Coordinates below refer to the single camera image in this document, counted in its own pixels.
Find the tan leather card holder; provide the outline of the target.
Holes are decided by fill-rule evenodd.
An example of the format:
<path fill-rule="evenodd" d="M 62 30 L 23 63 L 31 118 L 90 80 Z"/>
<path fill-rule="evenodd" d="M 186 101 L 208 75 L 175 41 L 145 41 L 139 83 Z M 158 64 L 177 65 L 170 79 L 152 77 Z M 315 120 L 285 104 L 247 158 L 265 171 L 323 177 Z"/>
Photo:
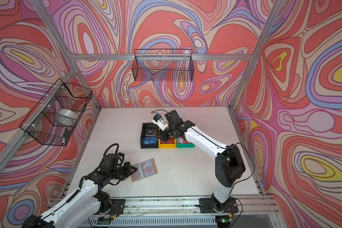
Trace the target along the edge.
<path fill-rule="evenodd" d="M 132 182 L 147 178 L 158 173 L 154 159 L 148 159 L 143 162 L 136 163 L 132 166 L 137 169 L 137 171 L 131 175 Z"/>

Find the red white circle card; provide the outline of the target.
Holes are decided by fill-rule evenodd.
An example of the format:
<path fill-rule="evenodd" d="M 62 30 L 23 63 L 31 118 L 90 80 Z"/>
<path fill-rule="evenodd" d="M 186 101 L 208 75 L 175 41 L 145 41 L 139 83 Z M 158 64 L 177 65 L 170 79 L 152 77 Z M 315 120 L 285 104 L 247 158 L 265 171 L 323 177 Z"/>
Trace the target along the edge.
<path fill-rule="evenodd" d="M 144 176 L 151 176 L 156 173 L 153 161 L 152 160 L 147 160 L 142 162 L 142 171 Z"/>

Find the blue VIP credit card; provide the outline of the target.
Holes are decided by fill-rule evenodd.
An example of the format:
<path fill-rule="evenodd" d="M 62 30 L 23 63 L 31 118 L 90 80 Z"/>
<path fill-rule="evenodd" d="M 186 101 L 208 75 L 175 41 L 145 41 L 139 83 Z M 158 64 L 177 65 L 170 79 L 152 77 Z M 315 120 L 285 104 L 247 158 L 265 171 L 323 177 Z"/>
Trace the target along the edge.
<path fill-rule="evenodd" d="M 144 145 L 157 145 L 158 139 L 156 137 L 144 137 L 143 144 Z"/>

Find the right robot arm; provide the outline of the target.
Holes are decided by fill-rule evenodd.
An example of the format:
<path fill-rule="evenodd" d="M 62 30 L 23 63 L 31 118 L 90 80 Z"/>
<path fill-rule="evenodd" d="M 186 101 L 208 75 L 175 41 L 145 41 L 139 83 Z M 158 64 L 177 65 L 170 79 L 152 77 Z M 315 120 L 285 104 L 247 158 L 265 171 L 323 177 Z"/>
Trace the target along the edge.
<path fill-rule="evenodd" d="M 217 187 L 209 198 L 199 199 L 197 207 L 200 212 L 232 215 L 238 212 L 237 199 L 231 196 L 231 192 L 238 183 L 248 178 L 242 178 L 246 166 L 237 144 L 227 145 L 213 139 L 195 123 L 183 121 L 176 110 L 167 112 L 164 117 L 166 120 L 160 114 L 155 114 L 152 119 L 152 123 L 159 128 L 157 139 L 167 142 L 171 138 L 181 138 L 197 146 L 214 160 Z"/>

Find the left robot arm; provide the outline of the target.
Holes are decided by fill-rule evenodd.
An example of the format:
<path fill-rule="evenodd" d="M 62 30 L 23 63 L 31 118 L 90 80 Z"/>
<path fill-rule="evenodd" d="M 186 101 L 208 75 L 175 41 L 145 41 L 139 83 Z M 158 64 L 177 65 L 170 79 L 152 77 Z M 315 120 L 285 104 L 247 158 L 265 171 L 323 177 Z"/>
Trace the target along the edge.
<path fill-rule="evenodd" d="M 41 215 L 29 216 L 22 227 L 77 228 L 90 216 L 109 212 L 112 207 L 110 196 L 102 189 L 107 185 L 118 185 L 137 171 L 137 168 L 125 162 L 125 154 L 118 150 L 118 143 L 108 146 L 100 164 L 91 173 L 81 177 L 74 191 Z"/>

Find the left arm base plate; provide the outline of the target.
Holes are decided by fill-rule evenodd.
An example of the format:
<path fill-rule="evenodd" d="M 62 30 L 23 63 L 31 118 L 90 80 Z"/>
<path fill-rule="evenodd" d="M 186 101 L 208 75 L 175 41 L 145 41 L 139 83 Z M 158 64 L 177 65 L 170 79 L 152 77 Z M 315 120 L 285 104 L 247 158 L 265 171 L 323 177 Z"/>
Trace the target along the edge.
<path fill-rule="evenodd" d="M 101 201 L 99 214 L 119 216 L 123 214 L 125 199 L 106 199 Z"/>

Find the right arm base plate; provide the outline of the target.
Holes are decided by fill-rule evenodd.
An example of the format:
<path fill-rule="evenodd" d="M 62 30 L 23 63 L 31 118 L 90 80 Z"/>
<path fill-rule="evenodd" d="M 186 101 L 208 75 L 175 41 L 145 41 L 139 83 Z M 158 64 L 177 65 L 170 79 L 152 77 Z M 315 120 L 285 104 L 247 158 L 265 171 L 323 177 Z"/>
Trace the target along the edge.
<path fill-rule="evenodd" d="M 200 212 L 202 214 L 206 214 L 206 213 L 235 214 L 238 212 L 236 198 L 234 197 L 229 197 L 224 203 L 220 203 L 214 197 L 199 198 L 199 204 L 195 206 L 200 209 Z"/>

